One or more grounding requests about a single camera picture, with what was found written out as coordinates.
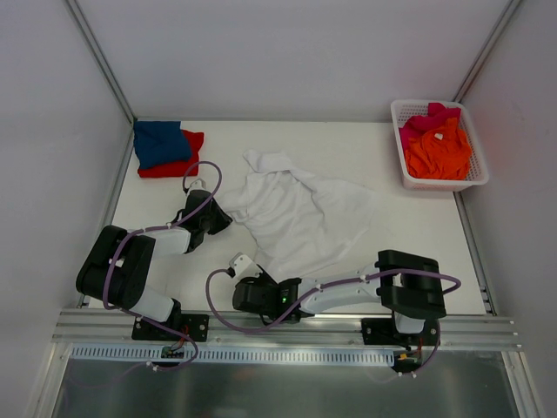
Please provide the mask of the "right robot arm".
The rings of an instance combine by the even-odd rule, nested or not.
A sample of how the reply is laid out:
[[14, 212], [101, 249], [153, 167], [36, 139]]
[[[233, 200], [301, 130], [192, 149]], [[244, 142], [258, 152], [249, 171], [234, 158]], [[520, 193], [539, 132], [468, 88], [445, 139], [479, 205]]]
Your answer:
[[256, 314], [268, 327], [273, 322], [299, 323], [324, 311], [379, 304], [392, 313], [391, 337], [409, 344], [426, 322], [446, 316], [439, 263], [395, 250], [378, 253], [373, 265], [329, 278], [276, 281], [243, 253], [229, 263], [227, 273], [237, 281], [232, 306]]

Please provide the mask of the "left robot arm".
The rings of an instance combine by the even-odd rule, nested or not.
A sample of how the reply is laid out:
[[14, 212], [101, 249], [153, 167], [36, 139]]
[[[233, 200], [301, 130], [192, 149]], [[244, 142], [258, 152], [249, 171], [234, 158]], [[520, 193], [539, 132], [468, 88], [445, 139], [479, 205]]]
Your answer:
[[176, 339], [192, 330], [179, 301], [147, 285], [156, 258], [193, 252], [206, 235], [224, 231], [232, 223], [211, 192], [185, 192], [185, 206], [164, 226], [129, 232], [104, 227], [82, 265], [76, 289], [106, 307], [129, 312], [139, 319], [139, 332], [151, 339]]

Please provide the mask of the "white t shirt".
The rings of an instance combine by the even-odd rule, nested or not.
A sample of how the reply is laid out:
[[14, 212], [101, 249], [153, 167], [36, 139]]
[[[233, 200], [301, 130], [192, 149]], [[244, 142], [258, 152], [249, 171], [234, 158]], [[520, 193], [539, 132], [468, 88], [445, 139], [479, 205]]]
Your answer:
[[377, 194], [298, 168], [283, 152], [248, 150], [242, 187], [218, 203], [257, 244], [255, 261], [274, 279], [305, 277], [342, 260], [366, 233]]

